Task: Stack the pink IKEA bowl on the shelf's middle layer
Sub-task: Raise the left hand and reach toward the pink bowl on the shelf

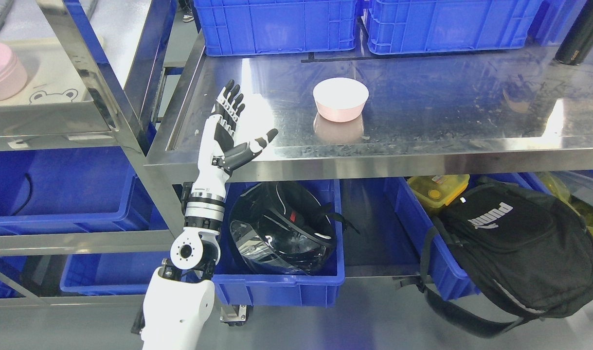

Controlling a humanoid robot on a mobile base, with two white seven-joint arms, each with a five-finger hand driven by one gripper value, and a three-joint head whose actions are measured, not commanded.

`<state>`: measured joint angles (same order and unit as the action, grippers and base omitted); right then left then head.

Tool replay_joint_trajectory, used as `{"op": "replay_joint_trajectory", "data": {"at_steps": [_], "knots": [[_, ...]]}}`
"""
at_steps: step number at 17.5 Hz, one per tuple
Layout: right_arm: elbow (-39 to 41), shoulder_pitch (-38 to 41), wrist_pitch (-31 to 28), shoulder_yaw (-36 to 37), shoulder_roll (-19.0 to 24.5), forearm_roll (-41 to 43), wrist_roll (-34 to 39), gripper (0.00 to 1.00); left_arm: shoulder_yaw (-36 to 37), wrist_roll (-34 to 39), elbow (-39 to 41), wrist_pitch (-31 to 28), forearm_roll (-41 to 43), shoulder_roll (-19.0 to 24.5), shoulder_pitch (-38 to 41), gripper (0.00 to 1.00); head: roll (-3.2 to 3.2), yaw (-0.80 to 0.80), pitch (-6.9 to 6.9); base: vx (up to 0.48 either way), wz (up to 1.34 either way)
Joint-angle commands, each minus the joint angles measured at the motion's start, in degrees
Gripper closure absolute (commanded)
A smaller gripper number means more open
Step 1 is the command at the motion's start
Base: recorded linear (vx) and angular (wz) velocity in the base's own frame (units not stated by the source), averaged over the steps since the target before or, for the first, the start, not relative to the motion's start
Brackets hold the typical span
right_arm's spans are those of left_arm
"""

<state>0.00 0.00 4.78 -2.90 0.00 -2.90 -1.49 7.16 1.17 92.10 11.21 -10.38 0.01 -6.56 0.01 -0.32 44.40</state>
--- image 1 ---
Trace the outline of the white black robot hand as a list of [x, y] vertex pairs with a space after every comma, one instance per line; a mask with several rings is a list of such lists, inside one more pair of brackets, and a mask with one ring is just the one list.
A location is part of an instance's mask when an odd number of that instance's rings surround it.
[[228, 81], [205, 120], [197, 159], [198, 176], [193, 185], [196, 191], [214, 194], [224, 191], [233, 172], [261, 155], [279, 133], [273, 128], [241, 144], [235, 143], [235, 131], [246, 107], [240, 90], [233, 79]]

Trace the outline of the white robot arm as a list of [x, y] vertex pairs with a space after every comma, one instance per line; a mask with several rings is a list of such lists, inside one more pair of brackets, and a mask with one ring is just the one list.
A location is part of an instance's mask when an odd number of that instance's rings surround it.
[[225, 181], [197, 181], [187, 188], [182, 233], [152, 273], [139, 334], [145, 350], [194, 350], [214, 307], [212, 282], [227, 197]]

